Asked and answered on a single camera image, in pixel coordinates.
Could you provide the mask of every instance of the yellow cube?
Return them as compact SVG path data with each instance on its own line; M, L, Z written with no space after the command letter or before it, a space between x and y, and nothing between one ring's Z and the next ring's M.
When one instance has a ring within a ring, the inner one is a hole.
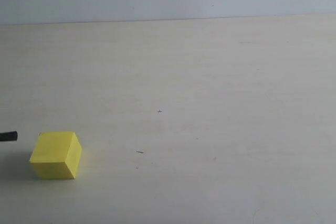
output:
M40 178L70 179L76 177L81 152L75 132L43 132L29 162Z

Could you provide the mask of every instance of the table surface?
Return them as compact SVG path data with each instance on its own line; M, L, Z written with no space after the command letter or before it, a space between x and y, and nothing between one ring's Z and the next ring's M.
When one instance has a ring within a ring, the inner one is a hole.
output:
M336 14L0 26L1 222L334 223L335 56Z

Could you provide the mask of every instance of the black object tip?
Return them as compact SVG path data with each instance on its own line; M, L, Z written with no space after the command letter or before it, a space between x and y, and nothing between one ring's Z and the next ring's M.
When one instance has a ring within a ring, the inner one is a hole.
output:
M17 131L0 133L0 142L17 141Z

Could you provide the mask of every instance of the foam block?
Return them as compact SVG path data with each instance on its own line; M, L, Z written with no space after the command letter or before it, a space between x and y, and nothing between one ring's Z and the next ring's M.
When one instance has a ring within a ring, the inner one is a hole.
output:
M43 132L30 157L42 179L76 178L82 147L75 132Z

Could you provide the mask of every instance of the cube top face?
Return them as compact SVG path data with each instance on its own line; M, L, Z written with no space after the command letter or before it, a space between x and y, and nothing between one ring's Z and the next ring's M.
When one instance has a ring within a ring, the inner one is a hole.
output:
M38 137L35 149L30 157L31 163L65 162L74 132L43 132Z

